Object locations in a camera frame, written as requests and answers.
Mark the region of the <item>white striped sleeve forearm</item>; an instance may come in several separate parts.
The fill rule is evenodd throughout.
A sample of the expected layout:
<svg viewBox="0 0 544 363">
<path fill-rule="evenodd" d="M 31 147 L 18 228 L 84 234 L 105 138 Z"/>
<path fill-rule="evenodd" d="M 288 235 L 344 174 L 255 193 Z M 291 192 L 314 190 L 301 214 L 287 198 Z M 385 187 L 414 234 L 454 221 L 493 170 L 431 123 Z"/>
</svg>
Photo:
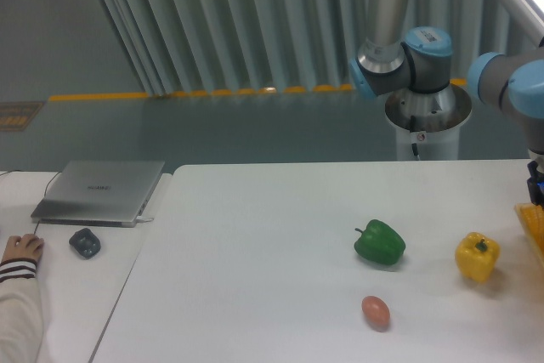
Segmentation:
<svg viewBox="0 0 544 363">
<path fill-rule="evenodd" d="M 37 262 L 1 262 L 1 362 L 36 362 L 42 339 Z"/>
</svg>

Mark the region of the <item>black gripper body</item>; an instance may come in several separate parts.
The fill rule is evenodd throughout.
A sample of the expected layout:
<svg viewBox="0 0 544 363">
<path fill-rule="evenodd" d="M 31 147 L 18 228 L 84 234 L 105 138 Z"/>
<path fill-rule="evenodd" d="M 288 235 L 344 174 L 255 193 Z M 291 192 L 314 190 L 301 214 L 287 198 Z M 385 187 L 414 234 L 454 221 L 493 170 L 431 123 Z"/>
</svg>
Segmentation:
<svg viewBox="0 0 544 363">
<path fill-rule="evenodd" d="M 530 173 L 530 177 L 527 179 L 527 186 L 531 202 L 536 206 L 542 206 L 544 201 L 543 173 L 539 171 L 537 161 L 529 162 L 527 168 Z"/>
</svg>

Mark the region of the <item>person's hand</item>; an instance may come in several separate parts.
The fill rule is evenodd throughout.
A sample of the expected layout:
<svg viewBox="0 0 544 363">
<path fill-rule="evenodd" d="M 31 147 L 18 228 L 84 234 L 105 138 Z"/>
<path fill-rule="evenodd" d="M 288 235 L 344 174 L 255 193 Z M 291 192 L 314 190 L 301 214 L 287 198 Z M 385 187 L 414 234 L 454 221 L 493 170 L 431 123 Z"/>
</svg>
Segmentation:
<svg viewBox="0 0 544 363">
<path fill-rule="evenodd" d="M 15 260 L 31 260 L 38 264 L 43 255 L 44 239 L 34 234 L 12 235 L 8 238 L 2 263 Z"/>
</svg>

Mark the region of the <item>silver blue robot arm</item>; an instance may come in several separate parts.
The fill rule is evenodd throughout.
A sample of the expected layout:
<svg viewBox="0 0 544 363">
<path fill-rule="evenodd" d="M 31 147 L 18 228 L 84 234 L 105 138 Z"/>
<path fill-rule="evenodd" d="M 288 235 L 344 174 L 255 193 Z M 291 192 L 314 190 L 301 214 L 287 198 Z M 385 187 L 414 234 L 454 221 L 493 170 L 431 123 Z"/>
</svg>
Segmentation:
<svg viewBox="0 0 544 363">
<path fill-rule="evenodd" d="M 451 83 L 452 41 L 432 26 L 402 31 L 408 0 L 369 0 L 364 43 L 349 63 L 355 89 L 386 97 L 401 161 L 455 160 L 462 125 L 479 99 L 512 119 L 530 154 L 530 199 L 543 203 L 543 0 L 500 0 L 535 44 L 514 56 L 487 53 L 470 66 L 467 85 Z"/>
</svg>

